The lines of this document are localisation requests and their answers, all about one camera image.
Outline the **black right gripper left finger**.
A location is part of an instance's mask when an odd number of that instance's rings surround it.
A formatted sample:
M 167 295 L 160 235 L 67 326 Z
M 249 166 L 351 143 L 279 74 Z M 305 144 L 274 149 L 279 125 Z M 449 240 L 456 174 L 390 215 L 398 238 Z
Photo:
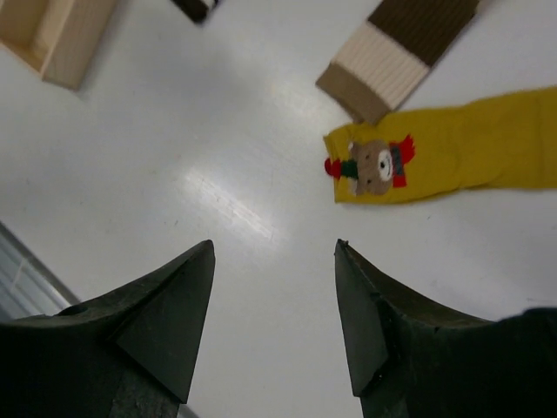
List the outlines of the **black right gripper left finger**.
M 215 270 L 205 240 L 109 293 L 1 326 L 4 417 L 175 417 Z

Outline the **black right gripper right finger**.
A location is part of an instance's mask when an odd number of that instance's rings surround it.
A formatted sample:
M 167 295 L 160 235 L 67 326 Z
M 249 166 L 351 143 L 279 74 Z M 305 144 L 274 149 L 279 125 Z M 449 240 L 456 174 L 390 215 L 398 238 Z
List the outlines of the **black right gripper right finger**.
M 483 320 L 417 293 L 344 240 L 334 257 L 352 393 L 364 416 L 555 416 L 554 308 Z

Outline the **yellow sock bear motif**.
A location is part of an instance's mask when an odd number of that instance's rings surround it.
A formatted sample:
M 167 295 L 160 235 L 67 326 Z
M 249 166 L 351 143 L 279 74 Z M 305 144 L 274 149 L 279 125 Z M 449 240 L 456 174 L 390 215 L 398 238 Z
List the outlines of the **yellow sock bear motif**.
M 473 188 L 556 186 L 556 89 L 399 111 L 324 138 L 338 203 L 401 204 Z

